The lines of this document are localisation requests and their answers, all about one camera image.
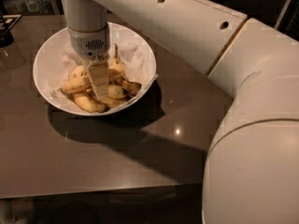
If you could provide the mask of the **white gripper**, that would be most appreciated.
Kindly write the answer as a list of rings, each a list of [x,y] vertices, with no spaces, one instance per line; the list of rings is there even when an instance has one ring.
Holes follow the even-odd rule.
[[[104,57],[110,49],[109,26],[96,32],[78,32],[68,28],[71,46],[83,59]],[[108,93],[108,63],[106,58],[91,60],[87,73],[97,99]]]

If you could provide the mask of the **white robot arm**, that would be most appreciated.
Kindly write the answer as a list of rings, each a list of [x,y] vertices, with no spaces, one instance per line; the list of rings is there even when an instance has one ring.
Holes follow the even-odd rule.
[[[298,42],[208,0],[92,1],[234,97],[206,157],[203,224],[299,224]]]

